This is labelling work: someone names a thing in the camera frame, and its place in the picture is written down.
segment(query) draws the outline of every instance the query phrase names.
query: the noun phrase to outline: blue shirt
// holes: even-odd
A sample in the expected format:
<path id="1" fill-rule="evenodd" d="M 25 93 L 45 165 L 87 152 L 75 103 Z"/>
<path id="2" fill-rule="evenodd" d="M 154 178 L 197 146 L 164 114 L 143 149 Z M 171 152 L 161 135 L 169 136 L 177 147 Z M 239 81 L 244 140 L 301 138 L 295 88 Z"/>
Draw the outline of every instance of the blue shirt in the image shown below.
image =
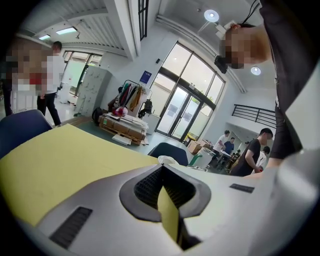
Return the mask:
<path id="1" fill-rule="evenodd" d="M 233 143 L 231 143 L 230 141 L 227 141 L 226 143 L 224 143 L 224 145 L 225 145 L 224 152 L 226 152 L 229 155 L 230 155 L 231 151 L 235 149 L 235 145 Z"/>

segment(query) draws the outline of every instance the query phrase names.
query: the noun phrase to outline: wooden pallet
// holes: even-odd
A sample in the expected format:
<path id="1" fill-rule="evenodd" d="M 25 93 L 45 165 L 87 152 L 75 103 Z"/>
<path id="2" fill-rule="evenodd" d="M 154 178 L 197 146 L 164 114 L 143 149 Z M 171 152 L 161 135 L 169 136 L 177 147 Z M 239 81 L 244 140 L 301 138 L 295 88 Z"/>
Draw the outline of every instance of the wooden pallet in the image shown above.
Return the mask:
<path id="1" fill-rule="evenodd" d="M 103 125 L 102 123 L 99 124 L 99 127 L 102 130 L 105 130 L 106 132 L 113 134 L 113 135 L 120 135 L 122 137 L 126 137 L 128 139 L 131 140 L 132 143 L 136 144 L 136 145 L 140 145 L 141 144 L 141 139 L 137 139 L 136 137 L 132 137 L 126 133 L 122 133 L 121 131 L 118 131 L 116 129 L 110 128 L 110 127 L 106 127 L 105 125 Z"/>

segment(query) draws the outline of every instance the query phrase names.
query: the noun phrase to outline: blue chair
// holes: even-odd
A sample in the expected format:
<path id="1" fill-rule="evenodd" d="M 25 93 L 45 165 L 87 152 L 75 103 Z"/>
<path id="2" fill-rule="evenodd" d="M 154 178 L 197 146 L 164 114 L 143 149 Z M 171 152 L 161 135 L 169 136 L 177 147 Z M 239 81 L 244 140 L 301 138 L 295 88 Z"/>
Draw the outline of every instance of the blue chair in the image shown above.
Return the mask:
<path id="1" fill-rule="evenodd" d="M 154 149 L 149 152 L 148 156 L 152 156 L 155 158 L 158 158 L 159 156 L 172 157 L 179 163 L 179 165 L 188 165 L 186 151 L 184 151 L 182 148 L 165 142 L 159 143 L 157 146 L 155 146 Z"/>
<path id="2" fill-rule="evenodd" d="M 0 121 L 0 159 L 20 144 L 52 129 L 37 109 L 9 115 Z"/>

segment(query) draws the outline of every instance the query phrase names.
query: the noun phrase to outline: backpack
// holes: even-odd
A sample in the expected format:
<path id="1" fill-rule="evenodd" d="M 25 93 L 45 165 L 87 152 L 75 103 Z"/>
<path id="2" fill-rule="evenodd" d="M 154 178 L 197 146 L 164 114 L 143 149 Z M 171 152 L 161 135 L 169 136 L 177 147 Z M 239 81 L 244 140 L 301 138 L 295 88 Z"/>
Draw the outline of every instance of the backpack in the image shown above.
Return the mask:
<path id="1" fill-rule="evenodd" d="M 97 107 L 93 112 L 92 112 L 92 120 L 96 126 L 99 126 L 99 117 L 102 116 L 102 109 L 100 107 Z"/>

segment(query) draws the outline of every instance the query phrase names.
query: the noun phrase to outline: round ceiling light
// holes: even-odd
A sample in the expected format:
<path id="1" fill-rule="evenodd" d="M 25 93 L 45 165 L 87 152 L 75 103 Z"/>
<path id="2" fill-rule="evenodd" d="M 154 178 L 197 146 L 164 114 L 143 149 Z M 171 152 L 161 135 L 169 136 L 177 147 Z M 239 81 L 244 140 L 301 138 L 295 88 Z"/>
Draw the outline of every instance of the round ceiling light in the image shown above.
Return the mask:
<path id="1" fill-rule="evenodd" d="M 219 20 L 219 14 L 215 10 L 206 10 L 204 17 L 208 22 L 217 22 Z"/>
<path id="2" fill-rule="evenodd" d="M 253 67 L 251 68 L 251 73 L 254 74 L 254 75 L 256 75 L 256 76 L 259 76 L 259 75 L 261 74 L 261 69 L 258 68 L 257 66 L 253 66 Z"/>

